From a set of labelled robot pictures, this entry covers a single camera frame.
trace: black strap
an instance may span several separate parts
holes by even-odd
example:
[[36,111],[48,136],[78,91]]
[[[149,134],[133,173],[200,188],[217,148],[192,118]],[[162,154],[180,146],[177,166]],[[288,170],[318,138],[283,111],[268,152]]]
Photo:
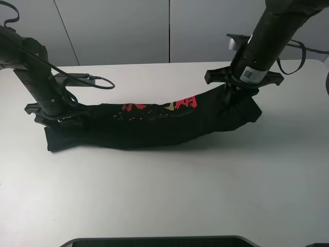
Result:
[[295,71],[292,72],[292,73],[287,73],[287,72],[285,72],[285,71],[283,70],[283,68],[282,68],[280,58],[277,58],[278,66],[279,66],[281,72],[284,73],[285,75],[292,75],[293,73],[296,73],[297,71],[299,71],[299,70],[304,66],[305,61],[306,61],[306,54],[307,54],[306,46],[305,46],[302,42],[300,42],[300,41],[296,41],[296,40],[292,40],[292,41],[294,41],[294,42],[296,42],[297,44],[299,44],[299,48],[302,49],[302,54],[303,54],[303,55],[302,55],[302,62],[301,62],[301,64],[299,65],[299,67],[298,67],[297,70],[295,70]]
[[[5,27],[7,27],[7,23],[14,23],[14,22],[18,22],[20,20],[19,10],[15,6],[13,6],[12,4],[10,4],[8,2],[5,2],[5,1],[0,1],[0,5],[5,5],[5,6],[9,7],[9,8],[12,8],[17,13],[17,17],[16,18],[5,20],[5,23],[4,23],[4,26]],[[11,28],[11,27],[7,27],[7,28],[10,29],[13,32],[16,32],[16,30],[13,29],[13,28]]]

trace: white table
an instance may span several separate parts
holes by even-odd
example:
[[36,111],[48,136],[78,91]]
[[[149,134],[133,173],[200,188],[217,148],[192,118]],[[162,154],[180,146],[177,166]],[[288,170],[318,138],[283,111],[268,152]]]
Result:
[[[284,61],[287,71],[300,61]],[[113,80],[72,88],[84,104],[165,103],[216,87],[228,62],[67,67]],[[255,97],[257,123],[150,151],[48,152],[32,97],[0,71],[0,246],[75,238],[240,235],[263,247],[329,242],[328,69],[307,60]]]

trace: black cable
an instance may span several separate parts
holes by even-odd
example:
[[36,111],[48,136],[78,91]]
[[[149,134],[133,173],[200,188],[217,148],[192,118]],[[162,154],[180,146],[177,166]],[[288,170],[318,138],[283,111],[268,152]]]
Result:
[[299,71],[299,70],[304,66],[305,61],[306,61],[306,55],[307,55],[306,46],[305,46],[302,42],[300,42],[300,41],[296,41],[296,40],[292,40],[292,41],[298,43],[298,44],[299,44],[299,47],[298,47],[298,48],[301,48],[301,49],[302,49],[302,52],[303,52],[303,55],[302,55],[302,62],[300,63],[300,65],[299,65],[299,67],[298,67],[297,70],[295,70],[295,71],[292,72],[292,73],[287,73],[287,72],[285,72],[285,71],[283,70],[283,68],[282,68],[280,58],[277,58],[278,66],[279,66],[281,72],[284,73],[285,75],[292,75],[293,73],[296,73],[297,71]]
[[97,89],[106,89],[106,90],[110,90],[110,89],[114,89],[115,88],[115,85],[113,82],[111,82],[110,80],[108,79],[105,79],[105,78],[102,78],[102,77],[97,77],[97,78],[100,78],[101,80],[105,80],[107,81],[108,83],[110,83],[112,86],[99,86],[99,85],[95,85],[95,84],[91,84],[89,82],[86,82],[86,81],[83,81],[83,80],[80,80],[80,79],[77,79],[73,76],[71,76],[70,74],[62,71],[61,69],[57,68],[56,66],[52,65],[51,63],[48,63],[47,61],[43,60],[42,58],[38,57],[37,55],[31,53],[28,49],[26,49],[23,45],[17,43],[16,41],[12,40],[11,38],[7,37],[6,35],[4,35],[3,33],[0,32],[0,36],[2,36],[3,38],[5,38],[6,40],[10,41],[11,43],[13,43],[15,46],[17,46],[20,50],[22,50],[23,52],[25,52],[26,54],[30,55],[31,57],[37,59],[39,62],[42,62],[43,64],[47,65],[48,67],[56,70],[57,72],[61,73],[62,75],[70,78],[71,80],[73,81],[76,81],[76,82],[80,82],[82,84],[85,84],[85,85],[88,85],[88,86],[92,86],[92,87],[95,87]]
[[8,2],[5,2],[5,1],[0,1],[0,4],[1,5],[5,5],[9,8],[12,8],[13,10],[15,10],[15,12],[17,13],[17,17],[16,18],[13,18],[13,19],[8,19],[8,20],[5,20],[5,23],[4,23],[4,26],[8,29],[10,29],[11,31],[13,32],[16,32],[15,29],[11,28],[11,27],[7,27],[7,23],[14,23],[14,22],[18,22],[20,20],[20,13],[19,13],[19,10],[13,6],[12,4],[8,3]]
[[69,97],[72,99],[72,101],[68,100],[68,103],[70,106],[72,107],[76,107],[78,105],[78,99],[76,98],[76,96],[71,93],[69,90],[65,89],[66,90],[66,93],[69,95]]
[[[294,44],[287,44],[287,46],[294,47],[294,48],[300,48],[299,45],[294,45]],[[311,48],[308,48],[308,47],[305,47],[305,49],[308,50],[308,51],[314,52],[314,53],[329,55],[329,51],[316,50],[316,49],[311,49]]]

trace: barcode label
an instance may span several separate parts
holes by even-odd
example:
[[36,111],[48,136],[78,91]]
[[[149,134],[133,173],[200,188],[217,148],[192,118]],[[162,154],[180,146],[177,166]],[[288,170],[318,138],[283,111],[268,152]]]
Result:
[[251,76],[253,75],[253,72],[246,70],[243,74],[244,77],[250,79]]
[[245,71],[243,71],[240,77],[240,80],[250,84],[258,84],[264,79],[267,72],[268,71],[259,71],[250,67],[246,67]]

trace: folded black garment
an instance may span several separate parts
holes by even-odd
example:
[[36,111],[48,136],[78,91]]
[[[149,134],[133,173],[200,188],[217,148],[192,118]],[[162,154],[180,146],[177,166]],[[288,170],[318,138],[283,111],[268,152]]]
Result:
[[212,132],[235,130],[262,114],[252,96],[237,93],[228,100],[227,85],[203,94],[158,104],[101,104],[86,106],[85,129],[45,128],[48,150],[77,145],[137,149],[176,145]]

